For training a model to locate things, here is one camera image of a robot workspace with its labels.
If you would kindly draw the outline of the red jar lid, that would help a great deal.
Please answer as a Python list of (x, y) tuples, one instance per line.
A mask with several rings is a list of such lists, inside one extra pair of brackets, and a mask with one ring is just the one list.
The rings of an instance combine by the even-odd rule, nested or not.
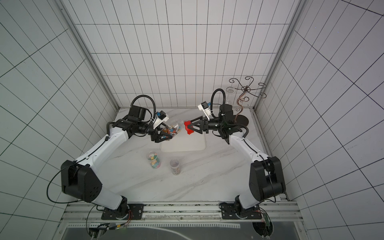
[(185, 121), (185, 122), (184, 122), (185, 129), (186, 129), (188, 135), (191, 135), (192, 133), (194, 133), (194, 130), (192, 130), (192, 129), (189, 128), (189, 126), (190, 126), (191, 124), (192, 124), (191, 121)]

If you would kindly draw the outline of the clear lollipop jar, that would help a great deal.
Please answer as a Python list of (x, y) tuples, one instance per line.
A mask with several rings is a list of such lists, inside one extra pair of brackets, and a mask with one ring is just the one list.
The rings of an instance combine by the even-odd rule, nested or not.
[(181, 120), (175, 120), (170, 124), (166, 124), (166, 126), (162, 129), (162, 131), (166, 134), (171, 135), (172, 137), (176, 136), (184, 126), (184, 122)]

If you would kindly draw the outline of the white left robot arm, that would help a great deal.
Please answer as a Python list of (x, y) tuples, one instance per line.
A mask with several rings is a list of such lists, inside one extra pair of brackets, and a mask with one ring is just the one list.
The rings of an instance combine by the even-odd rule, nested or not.
[(150, 136), (155, 143), (172, 139), (172, 135), (163, 132), (169, 116), (164, 111), (158, 112), (155, 103), (152, 105), (151, 117), (146, 120), (148, 109), (132, 103), (126, 116), (107, 123), (107, 133), (97, 144), (76, 160), (65, 161), (60, 172), (62, 192), (120, 216), (127, 214), (127, 199), (104, 187), (97, 173), (110, 155), (132, 136)]

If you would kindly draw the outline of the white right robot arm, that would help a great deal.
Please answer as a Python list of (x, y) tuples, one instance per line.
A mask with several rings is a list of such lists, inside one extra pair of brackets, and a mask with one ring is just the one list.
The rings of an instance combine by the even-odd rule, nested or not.
[(250, 162), (249, 186), (235, 198), (240, 211), (286, 192), (280, 159), (268, 156), (247, 140), (250, 131), (247, 126), (236, 122), (233, 107), (226, 103), (223, 89), (214, 90), (211, 102), (202, 102), (198, 108), (204, 115), (191, 120), (187, 129), (199, 134), (217, 131), (221, 139)]

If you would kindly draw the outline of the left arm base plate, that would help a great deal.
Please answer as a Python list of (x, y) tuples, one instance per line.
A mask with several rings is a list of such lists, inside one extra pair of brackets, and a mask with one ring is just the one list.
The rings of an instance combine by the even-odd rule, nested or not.
[(118, 210), (103, 210), (102, 220), (140, 220), (144, 212), (144, 204), (123, 204)]

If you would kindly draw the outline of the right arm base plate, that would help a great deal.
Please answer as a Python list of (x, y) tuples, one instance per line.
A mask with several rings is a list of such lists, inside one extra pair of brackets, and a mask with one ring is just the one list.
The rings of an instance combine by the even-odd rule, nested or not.
[(224, 220), (261, 220), (258, 207), (244, 209), (240, 203), (220, 203), (219, 208)]

